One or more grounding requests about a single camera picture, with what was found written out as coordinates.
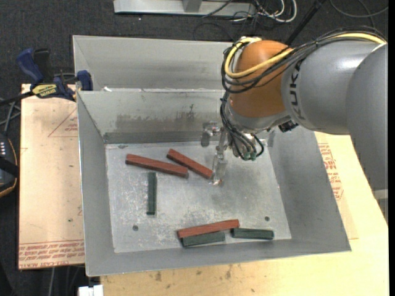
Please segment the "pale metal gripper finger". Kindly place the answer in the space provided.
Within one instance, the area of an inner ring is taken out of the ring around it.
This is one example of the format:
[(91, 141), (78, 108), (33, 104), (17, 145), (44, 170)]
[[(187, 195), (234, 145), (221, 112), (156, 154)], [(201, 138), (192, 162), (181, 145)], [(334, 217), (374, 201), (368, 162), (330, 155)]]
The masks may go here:
[(227, 168), (227, 161), (224, 155), (216, 154), (213, 160), (213, 185), (218, 186), (223, 183)]
[(201, 146), (208, 147), (211, 137), (217, 134), (217, 122), (206, 122), (202, 127)]

